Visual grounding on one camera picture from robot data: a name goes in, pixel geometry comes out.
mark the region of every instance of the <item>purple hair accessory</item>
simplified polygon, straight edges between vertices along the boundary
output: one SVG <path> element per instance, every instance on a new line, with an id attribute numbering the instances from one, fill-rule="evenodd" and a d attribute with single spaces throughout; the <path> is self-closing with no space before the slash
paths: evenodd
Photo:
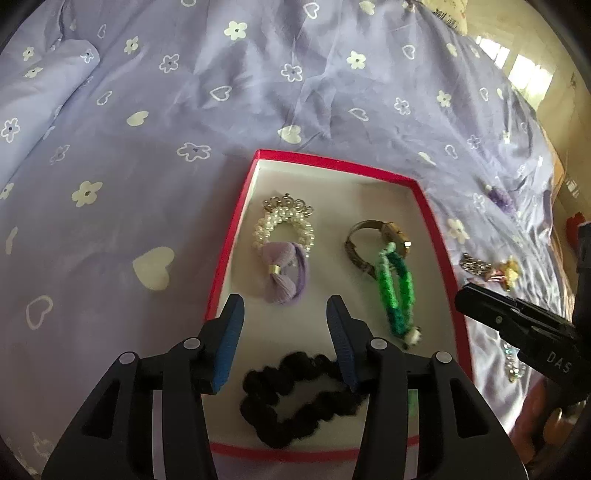
<path id="1" fill-rule="evenodd" d="M 269 267 L 265 300 L 279 305 L 297 301 L 308 282 L 308 260 L 304 249 L 293 242 L 269 242 L 261 247 L 261 258 Z M 294 264 L 297 264 L 296 282 L 283 272 Z"/>

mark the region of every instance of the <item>purple hair tie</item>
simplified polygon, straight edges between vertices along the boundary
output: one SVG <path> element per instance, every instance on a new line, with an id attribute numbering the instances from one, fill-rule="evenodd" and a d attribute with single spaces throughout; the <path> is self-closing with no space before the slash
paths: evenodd
<path id="1" fill-rule="evenodd" d="M 304 249 L 293 242 L 269 242 L 261 247 L 261 258 L 269 267 L 265 286 L 265 300 L 287 305 L 298 300 L 308 281 L 308 260 Z M 288 266 L 297 264 L 297 281 L 284 273 Z"/>
<path id="2" fill-rule="evenodd" d="M 515 216 L 517 214 L 513 200 L 504 190 L 487 185 L 486 194 L 488 195 L 488 198 L 490 198 L 494 204 L 496 204 L 497 207 L 499 207 L 507 215 Z"/>

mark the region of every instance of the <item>red object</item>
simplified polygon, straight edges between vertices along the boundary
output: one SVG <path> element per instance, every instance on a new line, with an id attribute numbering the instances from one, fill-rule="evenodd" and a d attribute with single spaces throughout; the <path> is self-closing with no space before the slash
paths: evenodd
<path id="1" fill-rule="evenodd" d="M 586 221 L 581 212 L 575 213 L 566 220 L 566 239 L 575 255 L 579 254 L 579 225 Z"/>
<path id="2" fill-rule="evenodd" d="M 209 293 L 209 299 L 207 301 L 207 310 L 205 312 L 205 321 L 215 318 L 217 315 L 217 307 L 219 305 L 220 295 L 222 293 L 222 286 L 226 270 L 228 269 L 228 262 L 230 259 L 230 253 L 232 252 L 232 245 L 234 239 L 238 233 L 238 225 L 242 211 L 244 210 L 246 197 L 248 196 L 248 190 L 252 181 L 252 178 L 256 172 L 258 161 L 261 159 L 283 161 L 288 163 L 296 163 L 299 165 L 308 165 L 311 167 L 327 168 L 329 170 L 344 171 L 347 173 L 353 173 L 355 175 L 361 175 L 377 180 L 383 180 L 390 183 L 396 183 L 408 187 L 412 190 L 415 200 L 417 201 L 418 207 L 423 214 L 423 219 L 427 225 L 427 230 L 431 236 L 431 241 L 435 253 L 437 255 L 437 261 L 441 270 L 441 276 L 445 284 L 447 299 L 449 303 L 449 309 L 452 316 L 454 333 L 456 338 L 456 349 L 458 364 L 462 367 L 466 375 L 473 381 L 472 373 L 472 356 L 470 354 L 470 345 L 468 342 L 468 332 L 466 329 L 466 319 L 464 315 L 458 312 L 454 306 L 454 299 L 457 293 L 457 280 L 453 272 L 452 264 L 447 254 L 447 248 L 445 242 L 441 237 L 441 232 L 437 226 L 437 221 L 429 207 L 427 198 L 425 197 L 421 187 L 416 180 L 409 177 L 404 177 L 397 173 L 392 173 L 379 168 L 368 167 L 366 165 L 360 165 L 351 163 L 343 160 L 335 160 L 334 158 L 318 157 L 316 155 L 307 155 L 302 153 L 294 152 L 283 152 L 276 150 L 257 150 L 254 158 L 252 159 L 251 168 L 246 175 L 242 191 L 238 197 L 236 209 L 232 214 L 230 221 L 230 227 L 226 235 L 225 242 L 220 253 L 219 261 L 217 264 L 215 276 L 212 283 L 212 288 Z M 408 445 L 417 445 L 418 436 L 414 436 L 408 439 Z M 359 449 L 349 450 L 334 450 L 334 451 L 322 451 L 322 452 L 294 452 L 284 450 L 263 450 L 263 449 L 251 449 L 244 447 L 236 447 L 232 445 L 226 445 L 222 443 L 211 443 L 212 452 L 219 453 L 222 455 L 228 455 L 238 458 L 248 458 L 251 460 L 266 460 L 266 461 L 278 461 L 278 462 L 333 462 L 343 460 L 355 460 L 359 453 Z"/>

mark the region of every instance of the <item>screw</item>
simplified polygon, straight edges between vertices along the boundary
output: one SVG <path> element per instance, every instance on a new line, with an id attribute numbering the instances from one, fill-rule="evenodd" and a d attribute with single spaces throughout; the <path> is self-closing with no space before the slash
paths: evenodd
<path id="1" fill-rule="evenodd" d="M 374 338 L 369 344 L 376 350 L 384 350 L 388 346 L 388 342 L 383 338 Z"/>

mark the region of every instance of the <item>pearl beads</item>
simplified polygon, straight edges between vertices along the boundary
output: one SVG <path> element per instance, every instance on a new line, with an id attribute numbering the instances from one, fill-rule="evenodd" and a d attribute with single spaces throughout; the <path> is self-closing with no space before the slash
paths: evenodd
<path id="1" fill-rule="evenodd" d="M 255 239 L 253 247 L 260 248 L 265 245 L 270 237 L 271 232 L 280 223 L 290 223 L 295 228 L 298 234 L 298 242 L 306 252 L 306 257 L 309 257 L 310 250 L 314 246 L 314 229 L 311 223 L 304 216 L 303 212 L 299 212 L 295 208 L 276 207 L 272 211 L 267 212 L 264 217 L 259 219 L 255 225 L 253 237 Z"/>

